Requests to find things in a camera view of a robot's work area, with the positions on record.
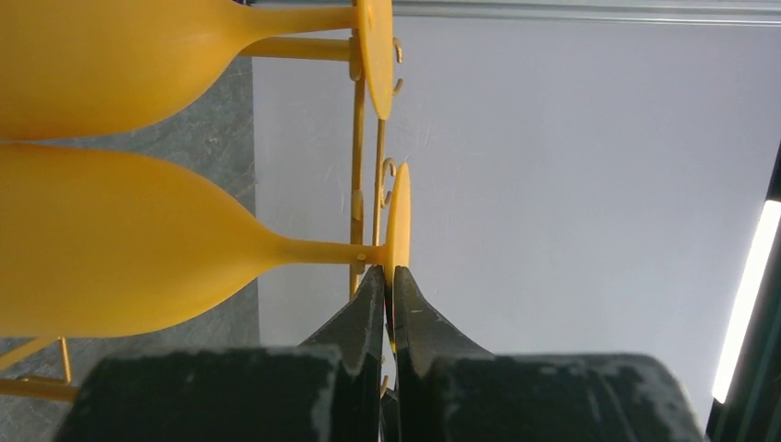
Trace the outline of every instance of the light fixture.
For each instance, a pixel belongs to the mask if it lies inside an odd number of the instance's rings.
[[[743,337],[749,327],[749,320],[752,317],[754,302],[762,283],[767,258],[773,247],[779,219],[781,219],[781,203],[771,200],[765,201],[759,225],[754,233],[752,247],[749,250],[749,257],[746,260],[746,267],[743,269],[743,276],[740,279],[738,294],[735,296],[735,304],[732,306],[727,337],[718,360],[713,397],[721,403],[727,399],[729,383],[732,381],[735,365],[738,364]]]

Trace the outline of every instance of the white panel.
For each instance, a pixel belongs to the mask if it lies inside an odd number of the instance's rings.
[[[494,352],[654,355],[704,425],[781,139],[781,29],[402,17],[396,35],[389,150],[429,300]],[[254,74],[260,219],[347,240],[345,67]],[[263,275],[262,341],[317,329],[345,274]]]

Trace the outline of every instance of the gray floor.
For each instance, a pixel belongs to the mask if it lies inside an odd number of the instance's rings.
[[[198,101],[164,122],[129,134],[65,140],[60,144],[165,158],[204,175],[254,213],[251,62],[238,59]],[[24,341],[0,339],[0,354]],[[117,351],[258,344],[256,284],[252,282],[205,314],[163,331],[119,339],[74,339],[69,343],[76,383],[104,355]],[[60,376],[61,369],[56,345],[50,345],[0,376]],[[64,403],[0,396],[0,441],[49,440],[67,410]]]

